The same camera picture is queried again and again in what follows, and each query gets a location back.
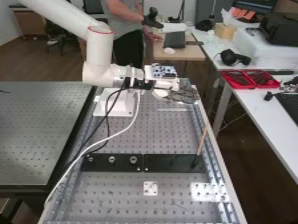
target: chair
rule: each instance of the chair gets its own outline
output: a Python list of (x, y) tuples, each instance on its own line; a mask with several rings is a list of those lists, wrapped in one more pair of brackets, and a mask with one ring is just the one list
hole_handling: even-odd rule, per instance
[(46, 52), (49, 52), (53, 47), (57, 47), (60, 50), (60, 55), (64, 56), (64, 47), (66, 44), (72, 44), (76, 48), (78, 48), (76, 35), (69, 33), (48, 19), (45, 20), (45, 33), (49, 36), (45, 49)]

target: white cable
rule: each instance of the white cable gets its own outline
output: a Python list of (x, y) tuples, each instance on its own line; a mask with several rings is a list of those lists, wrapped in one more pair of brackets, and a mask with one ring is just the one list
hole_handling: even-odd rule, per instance
[(229, 122), (219, 131), (222, 131), (231, 123), (238, 121), (244, 115), (246, 115), (246, 113), (243, 113), (238, 118), (235, 118), (231, 122)]
[(66, 169), (66, 171), (65, 171), (62, 177), (60, 178), (57, 184), (54, 185), (54, 187), (53, 187), (53, 189), (52, 189), (52, 191), (50, 191), (50, 193), (49, 193), (49, 196), (48, 196), (48, 198), (46, 198), (46, 200), (45, 200), (44, 206), (48, 204), (49, 199), (52, 198), (53, 193), (54, 193), (56, 189), (58, 188), (58, 185), (61, 184), (61, 182), (62, 182), (65, 176), (68, 175), (68, 173), (69, 173), (69, 171), (72, 170), (73, 166), (76, 165), (77, 161), (81, 159), (82, 155), (84, 155), (84, 154), (85, 154), (93, 147), (95, 147), (97, 145), (99, 145), (99, 144), (101, 144), (102, 142), (105, 142), (106, 140), (109, 140), (109, 139), (114, 138), (115, 136), (118, 136), (119, 134), (122, 134), (122, 133), (123, 133), (123, 132), (133, 126), (133, 123), (134, 123), (134, 121), (135, 121), (135, 119), (137, 119), (137, 114), (138, 114), (139, 98), (141, 98), (141, 96), (139, 96), (139, 91), (137, 91), (137, 107), (135, 107), (135, 113), (134, 113), (134, 117), (133, 117), (133, 119), (131, 119), (131, 122), (130, 122), (129, 126), (127, 126), (122, 131), (119, 131), (118, 133), (113, 134), (113, 135), (109, 136), (107, 138), (99, 140), (98, 142), (95, 142), (94, 144), (91, 144), (88, 148), (85, 148), (85, 150), (84, 150), (84, 151), (80, 153), (80, 155), (77, 156), (77, 159), (72, 162), (70, 166), (68, 167), (68, 169)]

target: black metal bracket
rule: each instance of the black metal bracket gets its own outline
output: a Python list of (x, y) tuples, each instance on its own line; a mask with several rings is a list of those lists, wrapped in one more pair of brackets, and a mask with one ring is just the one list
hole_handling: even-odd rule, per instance
[(141, 154), (91, 154), (84, 158), (85, 172), (142, 172)]
[(202, 157), (195, 154), (146, 154), (143, 171), (147, 173), (203, 173)]
[(84, 158), (82, 172), (203, 173), (195, 154), (93, 154)]

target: cardboard box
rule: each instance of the cardboard box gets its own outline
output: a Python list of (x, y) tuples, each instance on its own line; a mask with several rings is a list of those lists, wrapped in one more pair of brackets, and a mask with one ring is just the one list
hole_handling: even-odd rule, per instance
[(221, 39), (231, 40), (234, 37), (235, 28), (226, 26), (223, 23), (215, 24), (215, 36), (218, 36)]

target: black cable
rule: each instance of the black cable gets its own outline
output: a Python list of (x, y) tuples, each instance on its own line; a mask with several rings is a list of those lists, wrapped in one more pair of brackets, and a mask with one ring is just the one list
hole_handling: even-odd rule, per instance
[[(109, 97), (107, 97), (107, 99), (106, 99), (105, 109), (106, 109), (106, 107), (107, 107), (106, 105), (107, 105), (107, 102), (109, 102), (110, 97), (111, 97), (115, 93), (118, 93), (117, 96), (115, 96), (115, 98), (114, 98), (113, 104), (111, 104), (111, 106), (110, 106), (110, 108), (109, 108), (109, 111), (106, 112), (106, 114), (105, 114), (103, 118), (101, 119), (98, 125), (95, 126), (94, 130), (91, 131), (89, 137), (88, 137), (86, 140), (84, 141), (84, 143), (82, 143), (82, 145), (81, 145), (81, 147), (80, 147), (80, 149), (78, 149), (78, 151), (77, 151), (77, 153), (76, 153), (73, 159), (72, 159), (72, 160), (68, 162), (68, 164), (65, 165), (65, 170), (68, 169), (68, 167), (69, 167), (69, 165), (73, 163), (73, 161), (77, 159), (77, 156), (80, 155), (81, 150), (84, 149), (86, 143), (88, 143), (89, 140), (91, 139), (91, 137), (93, 137), (94, 133), (97, 132), (97, 130), (98, 130), (101, 124), (103, 123), (105, 120), (107, 120), (109, 113), (110, 113), (110, 111), (113, 110), (113, 107), (114, 107), (114, 105), (115, 105), (115, 102), (117, 102), (117, 100), (118, 100), (118, 97), (119, 97), (121, 92), (122, 92), (123, 90), (127, 90), (127, 89), (130, 89), (130, 88), (125, 88), (125, 89), (123, 89), (123, 85), (122, 85), (122, 86), (121, 86), (121, 89), (117, 90), (117, 91), (114, 91), (114, 92), (109, 95)], [(95, 150), (93, 150), (93, 151), (95, 152), (95, 151), (98, 151), (99, 149), (102, 149), (102, 148), (106, 146), (106, 144), (107, 144), (107, 140), (105, 141), (103, 145), (102, 145), (99, 148), (97, 148)]]
[[(123, 90), (126, 90), (126, 89), (119, 89), (119, 90), (117, 90), (115, 92), (113, 92), (113, 93), (109, 95), (109, 97), (107, 97), (107, 99), (106, 99), (106, 103), (105, 103), (105, 116), (109, 115), (109, 113), (107, 113), (106, 111), (107, 111), (107, 102), (109, 102), (110, 97), (111, 97), (115, 93), (118, 93), (118, 95), (115, 96), (115, 98), (118, 99), (118, 96), (119, 96), (119, 94), (121, 94), (121, 92), (122, 92)], [(107, 130), (107, 137), (109, 137), (109, 136), (110, 136), (109, 116), (106, 116), (105, 120), (106, 120), (106, 130)], [(91, 153), (99, 151), (99, 150), (106, 146), (107, 142), (109, 142), (109, 140), (105, 141), (105, 144), (103, 144), (98, 149), (94, 149), (94, 150), (91, 150), (90, 152), (86, 152), (82, 156), (90, 155)]]

